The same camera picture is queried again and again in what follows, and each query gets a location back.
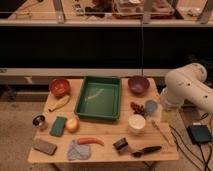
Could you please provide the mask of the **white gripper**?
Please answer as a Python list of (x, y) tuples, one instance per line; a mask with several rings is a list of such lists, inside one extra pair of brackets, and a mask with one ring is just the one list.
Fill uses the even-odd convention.
[(161, 121), (172, 123), (179, 112), (179, 107), (177, 105), (164, 101), (161, 102), (161, 105), (163, 107)]

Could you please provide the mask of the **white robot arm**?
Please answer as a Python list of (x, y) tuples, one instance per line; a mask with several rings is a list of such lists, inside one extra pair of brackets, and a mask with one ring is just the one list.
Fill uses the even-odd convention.
[(213, 114), (213, 88), (204, 84), (206, 79), (207, 70), (199, 63), (170, 70), (165, 75), (166, 87), (160, 93), (161, 121), (170, 122), (185, 100)]

